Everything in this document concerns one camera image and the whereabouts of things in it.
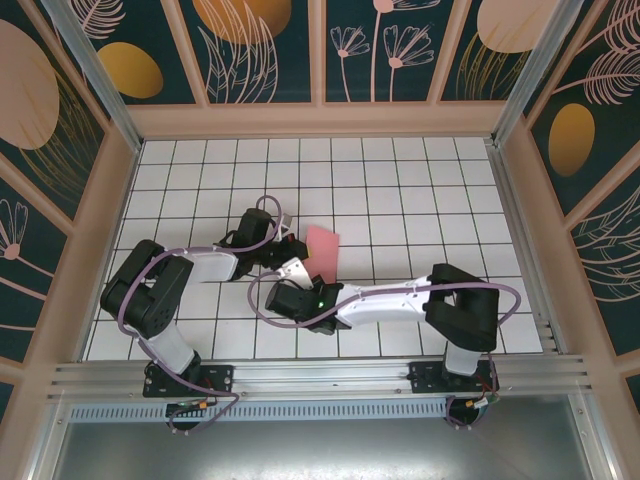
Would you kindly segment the grey metal sheet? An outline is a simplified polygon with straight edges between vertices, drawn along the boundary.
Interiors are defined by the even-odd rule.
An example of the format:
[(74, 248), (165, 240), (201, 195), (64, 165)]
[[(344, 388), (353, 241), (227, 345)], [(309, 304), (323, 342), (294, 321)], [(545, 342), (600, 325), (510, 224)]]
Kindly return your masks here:
[(229, 422), (194, 436), (160, 424), (72, 424), (39, 480), (610, 480), (581, 435), (493, 419)]

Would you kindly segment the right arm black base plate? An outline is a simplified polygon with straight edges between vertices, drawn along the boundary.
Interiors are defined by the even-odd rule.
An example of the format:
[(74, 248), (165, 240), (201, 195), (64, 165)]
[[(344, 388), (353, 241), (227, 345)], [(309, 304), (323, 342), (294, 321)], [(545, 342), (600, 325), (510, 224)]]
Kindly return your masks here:
[(476, 372), (471, 376), (462, 376), (448, 372), (443, 362), (423, 361), (408, 364), (411, 390), (414, 394), (439, 393), (473, 393), (480, 395), (492, 387), (499, 390), (497, 376), (491, 370), (488, 360), (481, 360)]

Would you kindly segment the aluminium corner post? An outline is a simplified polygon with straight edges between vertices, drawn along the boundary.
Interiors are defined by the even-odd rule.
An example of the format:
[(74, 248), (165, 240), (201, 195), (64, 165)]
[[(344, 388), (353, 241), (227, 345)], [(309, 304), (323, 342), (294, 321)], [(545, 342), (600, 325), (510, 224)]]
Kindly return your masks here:
[(545, 75), (551, 69), (566, 38), (572, 37), (571, 29), (581, 24), (581, 12), (589, 11), (595, 1), (557, 1), (491, 132), (491, 147), (498, 150), (504, 146), (537, 87), (544, 82)]
[(101, 104), (129, 147), (141, 149), (141, 137), (92, 40), (107, 40), (126, 17), (123, 0), (38, 0), (52, 25), (93, 86)]

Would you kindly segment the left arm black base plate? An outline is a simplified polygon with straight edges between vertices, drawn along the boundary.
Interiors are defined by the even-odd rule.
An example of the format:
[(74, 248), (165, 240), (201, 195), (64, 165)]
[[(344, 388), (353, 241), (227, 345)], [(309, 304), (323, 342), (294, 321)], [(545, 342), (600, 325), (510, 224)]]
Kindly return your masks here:
[[(149, 362), (144, 369), (144, 398), (196, 398), (205, 393), (175, 381), (160, 366)], [(181, 378), (207, 390), (230, 392), (233, 385), (231, 365), (188, 367)]]

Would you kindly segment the aluminium table side rail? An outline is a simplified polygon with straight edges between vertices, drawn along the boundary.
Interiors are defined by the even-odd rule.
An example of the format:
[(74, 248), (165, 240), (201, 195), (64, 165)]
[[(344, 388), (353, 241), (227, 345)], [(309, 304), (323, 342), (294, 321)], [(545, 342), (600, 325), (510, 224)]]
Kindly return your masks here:
[(487, 141), (485, 145), (524, 285), (532, 308), (534, 322), (545, 354), (567, 353), (557, 315), (542, 274), (533, 238), (517, 195), (507, 162), (501, 150)]

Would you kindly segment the long aluminium mounting rail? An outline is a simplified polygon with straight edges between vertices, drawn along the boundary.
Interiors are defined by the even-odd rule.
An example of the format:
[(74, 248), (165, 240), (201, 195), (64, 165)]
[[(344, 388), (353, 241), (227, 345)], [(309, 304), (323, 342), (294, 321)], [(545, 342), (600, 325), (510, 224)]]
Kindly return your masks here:
[[(233, 361), (233, 391), (247, 401), (407, 398), (408, 358)], [(579, 355), (495, 355), (502, 396), (590, 391)], [(55, 367), (49, 400), (141, 401), (145, 361), (87, 361)]]

